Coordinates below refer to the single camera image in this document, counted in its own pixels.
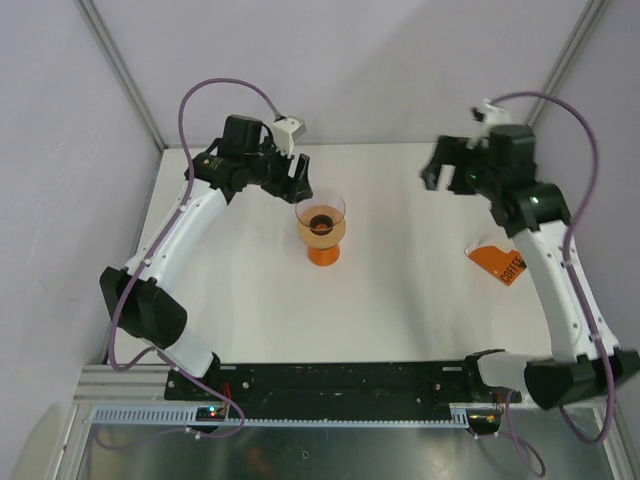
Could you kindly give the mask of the clear glass dripper cone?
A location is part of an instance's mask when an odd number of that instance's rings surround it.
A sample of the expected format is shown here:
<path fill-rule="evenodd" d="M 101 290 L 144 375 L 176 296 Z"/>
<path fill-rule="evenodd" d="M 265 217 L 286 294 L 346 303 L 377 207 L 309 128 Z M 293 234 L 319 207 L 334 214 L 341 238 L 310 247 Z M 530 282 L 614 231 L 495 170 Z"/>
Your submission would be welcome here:
<path fill-rule="evenodd" d="M 346 213 L 344 198 L 335 190 L 318 188 L 313 197 L 295 205 L 298 222 L 306 229 L 327 222 L 329 225 L 343 221 Z"/>

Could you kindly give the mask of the orange glass carafe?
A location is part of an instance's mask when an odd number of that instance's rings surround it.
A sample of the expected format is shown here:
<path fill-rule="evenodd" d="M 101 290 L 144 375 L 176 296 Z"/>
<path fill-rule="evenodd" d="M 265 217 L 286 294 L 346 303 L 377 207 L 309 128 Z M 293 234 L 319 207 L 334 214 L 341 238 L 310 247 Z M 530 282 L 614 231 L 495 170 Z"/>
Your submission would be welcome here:
<path fill-rule="evenodd" d="M 307 256 L 316 266 L 334 264 L 340 257 L 340 242 L 345 235 L 345 222 L 329 225 L 327 222 L 309 227 L 305 243 Z"/>

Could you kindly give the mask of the orange coffee filter packet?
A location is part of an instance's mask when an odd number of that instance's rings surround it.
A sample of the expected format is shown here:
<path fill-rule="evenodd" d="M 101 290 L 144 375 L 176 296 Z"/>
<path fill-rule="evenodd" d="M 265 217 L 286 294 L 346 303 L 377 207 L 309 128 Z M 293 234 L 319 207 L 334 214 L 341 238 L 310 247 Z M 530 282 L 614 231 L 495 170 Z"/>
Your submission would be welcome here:
<path fill-rule="evenodd" d="M 517 250 L 504 251 L 492 244 L 470 246 L 465 255 L 505 286 L 511 286 L 527 269 Z"/>

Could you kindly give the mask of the white paper coffee filter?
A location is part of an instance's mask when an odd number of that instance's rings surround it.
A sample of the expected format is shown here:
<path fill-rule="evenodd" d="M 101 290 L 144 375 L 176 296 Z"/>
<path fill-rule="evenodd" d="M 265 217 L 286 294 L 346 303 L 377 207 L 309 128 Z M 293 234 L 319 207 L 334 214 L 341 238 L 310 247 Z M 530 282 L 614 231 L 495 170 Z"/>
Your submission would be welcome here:
<path fill-rule="evenodd" d="M 470 255 L 475 250 L 488 246 L 494 246 L 506 253 L 516 249 L 513 241 L 509 239 L 503 232 L 485 232 L 476 240 L 472 241 L 465 248 L 464 252 L 466 255 Z"/>

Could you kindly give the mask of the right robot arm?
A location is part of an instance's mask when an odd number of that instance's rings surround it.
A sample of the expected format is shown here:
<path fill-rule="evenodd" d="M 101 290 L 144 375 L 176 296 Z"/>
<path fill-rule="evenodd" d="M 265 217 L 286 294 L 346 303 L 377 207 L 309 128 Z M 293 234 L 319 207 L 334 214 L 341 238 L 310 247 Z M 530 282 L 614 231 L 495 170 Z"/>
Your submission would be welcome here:
<path fill-rule="evenodd" d="M 621 348 L 600 316 L 574 246 L 563 245 L 571 215 L 558 186 L 537 179 L 535 135 L 524 125 L 490 129 L 474 146 L 465 137 L 436 141 L 420 176 L 434 191 L 445 165 L 457 195 L 481 195 L 496 224 L 514 242 L 533 280 L 548 325 L 551 354 L 534 358 L 504 350 L 470 356 L 461 388 L 484 401 L 497 387 L 528 394 L 544 410 L 606 394 L 639 373 L 637 351 Z"/>

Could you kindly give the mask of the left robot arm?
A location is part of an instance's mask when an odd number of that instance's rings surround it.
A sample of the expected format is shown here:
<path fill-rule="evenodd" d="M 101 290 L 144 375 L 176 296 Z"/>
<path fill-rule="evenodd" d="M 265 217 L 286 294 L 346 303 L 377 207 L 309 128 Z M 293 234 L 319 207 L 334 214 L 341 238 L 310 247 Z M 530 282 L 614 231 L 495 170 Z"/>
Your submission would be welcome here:
<path fill-rule="evenodd" d="M 124 267 L 108 267 L 100 277 L 118 328 L 187 372 L 185 385 L 199 399 L 219 392 L 219 359 L 189 329 L 187 311 L 172 291 L 201 236 L 245 187 L 256 185 L 289 204 L 312 197 L 310 159 L 294 153 L 305 130 L 295 117 L 266 125 L 229 116 L 222 136 L 189 160 L 180 196 L 149 242 Z"/>

